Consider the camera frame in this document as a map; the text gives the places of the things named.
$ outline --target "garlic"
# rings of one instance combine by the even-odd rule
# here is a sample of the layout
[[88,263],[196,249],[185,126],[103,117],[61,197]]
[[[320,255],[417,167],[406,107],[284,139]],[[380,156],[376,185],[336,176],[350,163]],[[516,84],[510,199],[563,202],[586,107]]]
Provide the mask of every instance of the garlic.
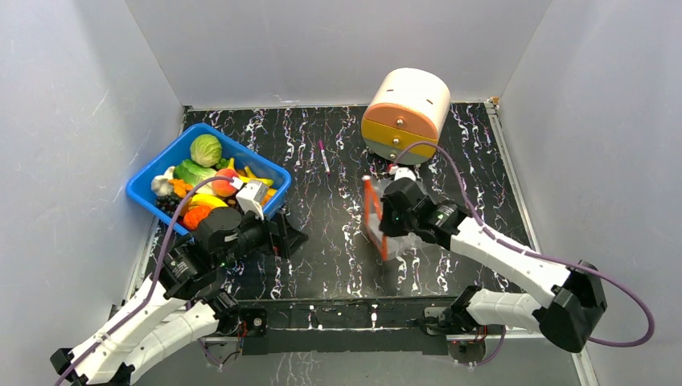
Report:
[[175,166],[171,166],[166,169],[166,172],[163,175],[157,175],[151,180],[151,190],[156,194],[156,196],[162,197],[164,195],[173,193],[173,184],[169,181],[173,179],[174,171]]

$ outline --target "orange pepper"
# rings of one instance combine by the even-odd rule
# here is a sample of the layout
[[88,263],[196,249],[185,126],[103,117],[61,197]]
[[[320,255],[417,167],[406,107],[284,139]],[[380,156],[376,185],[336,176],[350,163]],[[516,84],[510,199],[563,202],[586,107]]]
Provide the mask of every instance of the orange pepper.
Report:
[[208,213],[213,209],[212,207],[206,205],[199,205],[198,207],[192,207],[183,217],[183,222],[185,223],[185,228],[190,231],[195,231],[199,227],[199,222],[206,217]]
[[168,182],[173,185],[173,192],[181,199],[184,199],[192,189],[192,185],[184,182],[182,179],[169,179]]

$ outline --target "cylindrical container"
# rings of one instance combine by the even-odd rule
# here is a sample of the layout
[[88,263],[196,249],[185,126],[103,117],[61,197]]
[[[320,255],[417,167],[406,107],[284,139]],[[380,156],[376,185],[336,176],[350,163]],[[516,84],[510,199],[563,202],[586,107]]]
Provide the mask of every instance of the cylindrical container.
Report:
[[[450,90],[434,74],[415,68],[390,72],[362,119],[368,149],[392,160],[414,142],[438,143],[450,111]],[[433,157],[435,149],[415,146],[400,163],[416,165]]]

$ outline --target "blue plastic basket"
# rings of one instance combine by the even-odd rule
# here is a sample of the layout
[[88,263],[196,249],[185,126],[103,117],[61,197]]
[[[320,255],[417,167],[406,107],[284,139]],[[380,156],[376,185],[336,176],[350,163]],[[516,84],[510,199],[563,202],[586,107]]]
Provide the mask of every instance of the blue plastic basket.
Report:
[[[161,154],[130,179],[125,187],[125,193],[146,208],[146,210],[152,212],[161,221],[166,224],[170,223],[171,218],[154,206],[156,194],[151,190],[151,180],[157,175],[162,175],[170,166],[177,166],[183,160],[189,159],[191,143],[201,134],[215,135],[223,145],[223,157],[235,158],[236,169],[243,169],[244,166],[248,166],[258,177],[274,181],[272,188],[277,189],[277,193],[263,207],[265,216],[268,218],[272,217],[284,205],[286,190],[291,185],[291,175],[289,172],[205,123],[197,123],[185,130]],[[179,224],[175,225],[175,231],[181,235],[188,233],[188,230]]]

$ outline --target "wire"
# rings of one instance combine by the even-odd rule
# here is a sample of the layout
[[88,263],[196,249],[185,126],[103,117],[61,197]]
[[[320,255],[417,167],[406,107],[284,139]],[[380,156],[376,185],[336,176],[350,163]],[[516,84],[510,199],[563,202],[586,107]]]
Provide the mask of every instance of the wire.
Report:
[[232,358],[233,355],[236,355],[236,356],[235,356],[235,360],[236,360],[237,357],[239,357],[239,354],[240,354],[240,353],[241,353],[240,350],[231,352],[230,355],[228,355],[228,356],[225,358],[225,360],[221,363],[221,365],[225,365],[225,364],[228,362],[228,360],[229,360],[230,358]]
[[[161,252],[158,255],[158,259],[156,260],[156,267],[154,267],[154,274],[152,275],[151,279],[151,287],[149,293],[145,296],[145,298],[142,300],[142,303],[140,303],[139,306],[137,306],[134,310],[132,310],[129,314],[125,315],[121,320],[119,320],[116,324],[114,324],[111,328],[109,328],[108,331],[102,336],[102,340],[106,339],[108,336],[116,332],[121,326],[126,324],[133,316],[137,315],[143,308],[145,308],[150,300],[151,296],[154,293],[154,290],[156,289],[156,285],[158,284],[158,277],[161,274],[161,268],[163,267],[163,258],[166,256],[166,253],[168,253],[168,244],[171,242],[171,235],[173,234],[173,227],[175,224],[178,222],[178,218],[180,217],[180,212],[183,210],[189,199],[196,193],[197,190],[199,190],[202,186],[206,185],[207,183],[211,183],[213,181],[228,181],[232,182],[231,177],[226,177],[223,175],[216,175],[211,178],[205,179],[204,181],[197,183],[195,187],[193,187],[186,195],[185,197],[180,201],[178,204],[178,207],[175,209],[175,212],[173,213],[173,217],[170,219],[170,223],[168,223],[168,229],[166,230],[166,235],[163,237],[163,242],[161,243]],[[78,358],[73,360],[71,362],[71,365],[62,372],[60,375],[59,379],[55,382],[55,386],[61,386],[62,382],[64,382],[69,374],[73,372],[73,369],[76,368],[81,362],[85,360],[85,358],[88,357],[88,355],[92,354],[95,352],[95,350],[100,346],[101,341],[97,341],[90,345],[85,351],[83,351],[83,354],[81,354]],[[208,349],[206,346],[202,344],[203,351],[205,354],[208,354],[210,356],[211,353],[208,352]]]
[[507,326],[502,326],[502,333],[499,335],[499,342],[497,343],[497,347],[493,350],[493,352],[488,356],[486,359],[480,361],[480,362],[474,362],[475,366],[480,366],[482,364],[490,363],[498,354],[499,350],[502,348],[502,343],[504,342],[504,337],[507,336]]
[[[505,240],[497,239],[495,237],[495,235],[493,234],[493,232],[489,229],[489,227],[483,222],[483,219],[481,219],[481,216],[479,215],[478,211],[476,211],[476,207],[474,206],[474,204],[471,203],[469,196],[466,194],[466,190],[464,188],[464,181],[462,180],[462,176],[459,175],[459,170],[457,168],[457,165],[454,163],[453,159],[450,157],[449,154],[447,154],[447,152],[442,147],[440,147],[439,145],[436,145],[435,143],[432,143],[432,142],[426,142],[426,141],[414,142],[412,145],[407,146],[400,154],[398,154],[398,156],[396,157],[396,159],[393,163],[395,165],[397,165],[398,160],[400,160],[401,157],[405,153],[407,153],[414,146],[419,146],[419,145],[431,146],[434,149],[438,150],[438,152],[440,152],[443,155],[443,157],[445,157],[447,162],[450,164],[450,166],[454,170],[454,175],[457,178],[457,183],[459,184],[459,190],[462,192],[462,197],[464,198],[464,203],[466,204],[466,207],[468,207],[469,210],[471,211],[471,215],[476,220],[476,223],[482,228],[483,233],[485,233],[488,237],[490,237],[496,243],[498,243],[498,244],[500,244],[500,245],[502,245],[502,246],[514,251],[514,252],[522,253],[524,251],[523,249],[516,247],[515,245],[510,244]],[[616,288],[621,290],[623,293],[625,293],[627,296],[629,296],[632,300],[634,300],[635,303],[637,303],[637,306],[639,306],[639,308],[642,309],[642,311],[644,312],[644,315],[646,315],[646,317],[647,317],[647,323],[648,323],[647,332],[644,334],[644,336],[642,336],[642,338],[632,340],[630,342],[611,342],[611,341],[604,340],[604,339],[597,339],[597,338],[589,337],[588,340],[590,342],[596,343],[596,344],[601,344],[603,346],[608,346],[608,347],[635,347],[635,346],[640,346],[642,344],[645,344],[653,336],[654,330],[655,330],[655,320],[654,320],[654,315],[651,313],[651,310],[649,309],[647,304],[644,303],[644,301],[639,296],[637,296],[632,289],[628,288],[624,284],[619,283],[612,276],[610,276],[606,273],[602,273],[600,271],[597,271],[596,269],[591,269],[591,268],[588,268],[588,267],[585,267],[582,265],[578,265],[578,264],[575,264],[571,261],[565,261],[565,260],[560,259],[558,257],[546,256],[546,255],[543,255],[542,253],[537,253],[534,251],[526,252],[525,255],[530,256],[530,257],[534,257],[538,260],[549,261],[552,263],[565,265],[565,266],[571,267],[573,269],[579,269],[581,271],[585,271],[585,272],[590,273],[596,277],[599,277],[605,281],[608,281],[609,283],[614,285]],[[502,346],[502,339],[499,341],[499,346]]]
[[244,332],[241,334],[241,336],[237,336],[237,341],[239,342],[239,349],[243,350],[244,349],[244,337],[246,336],[246,322],[244,322]]
[[474,340],[471,342],[478,342],[479,341],[479,335],[481,335],[481,327],[476,329],[476,336],[474,337]]

